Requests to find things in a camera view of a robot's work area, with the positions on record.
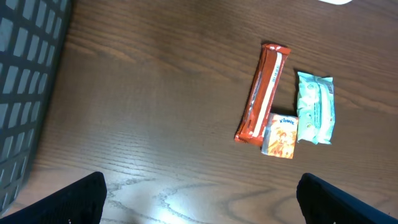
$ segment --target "black mesh basket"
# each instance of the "black mesh basket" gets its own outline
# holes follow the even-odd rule
[[[70,0],[0,0],[2,214],[29,176],[70,11]]]

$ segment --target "kleenex logo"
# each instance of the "kleenex logo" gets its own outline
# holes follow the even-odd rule
[[[282,119],[280,119],[279,121],[280,121],[281,123],[290,123],[290,124],[293,124],[293,125],[294,125],[294,121],[289,120],[289,119],[282,118]]]

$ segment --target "brown wooden surface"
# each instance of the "brown wooden surface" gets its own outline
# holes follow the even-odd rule
[[[398,2],[77,1],[27,187],[12,209],[90,174],[103,223],[304,223],[311,172],[398,217]],[[294,111],[294,69],[335,81],[331,146],[293,160],[234,142],[261,42],[292,49],[273,107]]]

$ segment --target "plastic packaging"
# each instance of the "plastic packaging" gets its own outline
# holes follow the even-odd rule
[[[297,141],[331,144],[335,126],[333,78],[321,78],[298,72],[300,82],[297,96]]]
[[[254,76],[250,99],[246,105],[235,141],[262,146],[268,115],[276,87],[290,49],[277,44],[264,44]]]
[[[298,118],[270,113],[261,152],[268,156],[293,159]]]

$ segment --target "tissue packet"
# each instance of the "tissue packet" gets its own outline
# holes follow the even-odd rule
[[[261,152],[268,156],[293,159],[298,121],[295,116],[270,113]]]

